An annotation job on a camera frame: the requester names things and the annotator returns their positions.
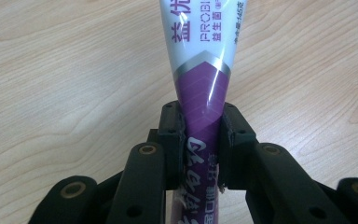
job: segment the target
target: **silver stripe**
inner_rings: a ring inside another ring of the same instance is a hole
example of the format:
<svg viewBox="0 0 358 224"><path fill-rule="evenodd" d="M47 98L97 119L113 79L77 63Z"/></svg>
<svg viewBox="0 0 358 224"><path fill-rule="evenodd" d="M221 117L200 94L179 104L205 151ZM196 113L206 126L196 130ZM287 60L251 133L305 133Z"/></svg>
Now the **silver stripe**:
<svg viewBox="0 0 358 224"><path fill-rule="evenodd" d="M226 74L228 76L228 78L231 74L231 70L229 69L228 65L223 63L223 61L221 59L213 56L212 53L205 50L205 51L199 53L198 55L192 57L187 62L180 65L178 67L178 69L176 69L176 71L173 73L173 80L176 81L181 75L190 71L191 69L200 65L201 63L209 63L210 65L215 67L217 70Z"/></svg>

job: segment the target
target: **wood grain surface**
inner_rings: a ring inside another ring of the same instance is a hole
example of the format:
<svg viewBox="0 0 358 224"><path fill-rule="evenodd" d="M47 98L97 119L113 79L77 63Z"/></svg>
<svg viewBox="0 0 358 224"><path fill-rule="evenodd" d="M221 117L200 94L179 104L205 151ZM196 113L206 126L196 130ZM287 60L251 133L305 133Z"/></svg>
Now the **wood grain surface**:
<svg viewBox="0 0 358 224"><path fill-rule="evenodd" d="M175 99L157 0L0 0L0 223L122 170ZM358 0L249 1L227 101L312 178L358 176ZM220 223L252 223L244 195Z"/></svg>

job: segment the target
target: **light wooden surface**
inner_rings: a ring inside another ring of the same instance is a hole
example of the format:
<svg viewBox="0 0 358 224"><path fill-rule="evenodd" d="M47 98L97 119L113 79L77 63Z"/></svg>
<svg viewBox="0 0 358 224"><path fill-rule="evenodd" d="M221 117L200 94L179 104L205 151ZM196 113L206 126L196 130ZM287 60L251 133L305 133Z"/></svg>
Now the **light wooden surface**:
<svg viewBox="0 0 358 224"><path fill-rule="evenodd" d="M227 101L314 179L358 176L358 0L250 1L242 27ZM175 99L157 0L0 0L0 223L114 175ZM251 223L244 192L220 223Z"/></svg>

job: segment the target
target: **purple label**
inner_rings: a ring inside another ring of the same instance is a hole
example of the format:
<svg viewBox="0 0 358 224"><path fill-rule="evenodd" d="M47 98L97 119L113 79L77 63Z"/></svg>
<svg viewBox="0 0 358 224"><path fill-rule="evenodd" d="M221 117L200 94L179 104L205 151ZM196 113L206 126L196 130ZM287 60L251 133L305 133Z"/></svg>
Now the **purple label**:
<svg viewBox="0 0 358 224"><path fill-rule="evenodd" d="M186 120L185 183L173 195L172 223L217 223L217 140L228 75L201 63L179 76L176 91Z"/></svg>

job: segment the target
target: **purple toothpaste tube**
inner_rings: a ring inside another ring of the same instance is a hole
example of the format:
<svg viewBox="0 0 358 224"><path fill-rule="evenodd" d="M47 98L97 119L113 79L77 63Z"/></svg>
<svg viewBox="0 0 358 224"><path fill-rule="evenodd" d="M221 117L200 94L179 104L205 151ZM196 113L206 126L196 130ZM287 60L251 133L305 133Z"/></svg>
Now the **purple toothpaste tube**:
<svg viewBox="0 0 358 224"><path fill-rule="evenodd" d="M171 223L215 224L217 139L246 0L160 0L160 8L187 137Z"/></svg>

